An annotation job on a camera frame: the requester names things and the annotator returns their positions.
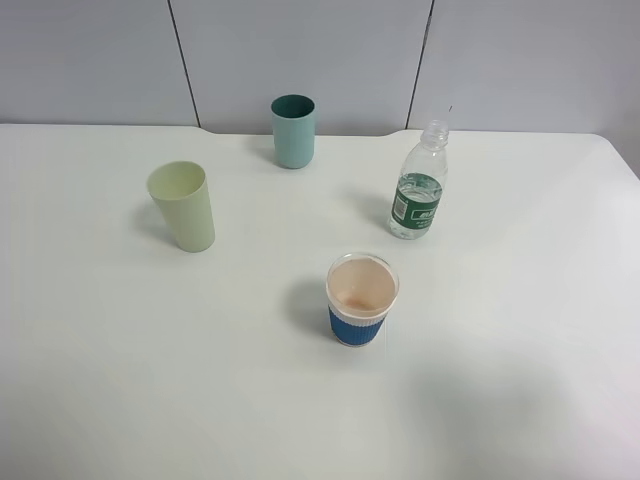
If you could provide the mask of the pale green plastic cup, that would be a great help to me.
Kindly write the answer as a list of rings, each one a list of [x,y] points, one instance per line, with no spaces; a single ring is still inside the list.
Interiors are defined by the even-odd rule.
[[[175,161],[155,169],[147,190],[179,248],[197,253],[215,240],[205,170],[191,161]]]

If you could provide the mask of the blue sleeved clear cup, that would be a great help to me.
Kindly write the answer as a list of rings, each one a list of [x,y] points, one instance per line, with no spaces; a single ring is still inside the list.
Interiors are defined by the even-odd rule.
[[[348,253],[330,267],[325,289],[330,328],[337,340],[361,347],[375,339],[396,302],[399,278],[382,258]]]

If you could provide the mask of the teal plastic cup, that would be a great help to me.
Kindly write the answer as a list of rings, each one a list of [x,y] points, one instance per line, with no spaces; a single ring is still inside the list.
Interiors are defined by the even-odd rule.
[[[314,101],[304,95],[284,95],[271,103],[271,114],[276,161],[284,168],[306,167],[314,156]]]

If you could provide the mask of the clear water bottle green label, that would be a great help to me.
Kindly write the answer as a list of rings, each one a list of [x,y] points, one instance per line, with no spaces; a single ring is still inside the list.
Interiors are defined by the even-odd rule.
[[[409,152],[401,168],[389,217],[391,233],[415,240],[430,229],[448,175],[449,127],[432,120]]]

